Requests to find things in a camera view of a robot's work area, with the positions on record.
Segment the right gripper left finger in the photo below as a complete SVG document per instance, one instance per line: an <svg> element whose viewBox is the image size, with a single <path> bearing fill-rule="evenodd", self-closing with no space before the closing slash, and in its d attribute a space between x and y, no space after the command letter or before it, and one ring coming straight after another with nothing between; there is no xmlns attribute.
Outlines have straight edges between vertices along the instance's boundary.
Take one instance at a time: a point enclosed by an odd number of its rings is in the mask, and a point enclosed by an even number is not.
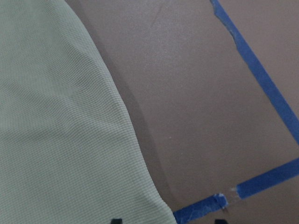
<svg viewBox="0 0 299 224"><path fill-rule="evenodd" d="M114 218L111 220L110 224L122 224L121 218Z"/></svg>

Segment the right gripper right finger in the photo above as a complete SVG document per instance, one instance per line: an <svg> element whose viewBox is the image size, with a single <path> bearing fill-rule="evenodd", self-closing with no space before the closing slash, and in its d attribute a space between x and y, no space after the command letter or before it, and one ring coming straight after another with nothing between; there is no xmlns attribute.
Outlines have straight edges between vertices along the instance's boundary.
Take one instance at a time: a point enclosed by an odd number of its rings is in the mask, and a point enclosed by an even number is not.
<svg viewBox="0 0 299 224"><path fill-rule="evenodd" d="M216 219L214 224L227 224L227 221L225 219Z"/></svg>

